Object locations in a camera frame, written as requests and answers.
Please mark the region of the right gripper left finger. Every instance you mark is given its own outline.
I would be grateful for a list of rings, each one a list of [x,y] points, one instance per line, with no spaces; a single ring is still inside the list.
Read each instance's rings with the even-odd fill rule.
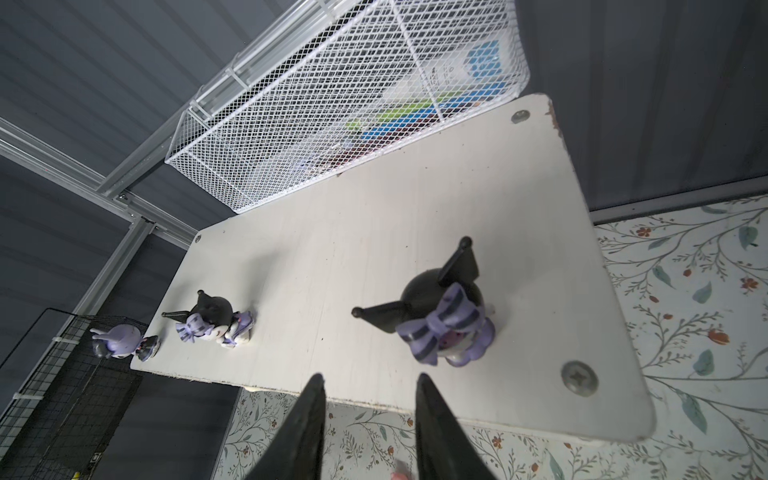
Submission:
[[[324,378],[314,374],[245,479],[320,479],[325,439]]]

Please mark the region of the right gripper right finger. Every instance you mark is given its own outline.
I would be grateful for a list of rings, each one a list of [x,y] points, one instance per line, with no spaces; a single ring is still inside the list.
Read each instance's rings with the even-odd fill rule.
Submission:
[[[418,377],[415,399],[418,478],[493,480],[495,476],[426,373]]]

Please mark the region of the black purple toy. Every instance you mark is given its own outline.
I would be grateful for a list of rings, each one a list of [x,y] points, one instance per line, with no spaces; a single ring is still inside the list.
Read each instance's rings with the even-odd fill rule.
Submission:
[[[496,334],[478,277],[473,241],[465,236],[443,267],[415,276],[399,300],[355,307],[351,315],[397,335],[420,364],[435,366],[443,358],[463,367],[481,359]]]

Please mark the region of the black purple toy figure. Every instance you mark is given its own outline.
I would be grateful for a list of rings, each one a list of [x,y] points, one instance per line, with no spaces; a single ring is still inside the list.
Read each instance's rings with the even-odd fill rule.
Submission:
[[[221,296],[197,291],[196,304],[190,310],[162,312],[161,317],[174,322],[182,342],[213,341],[227,349],[247,344],[255,318],[249,311],[235,311]]]

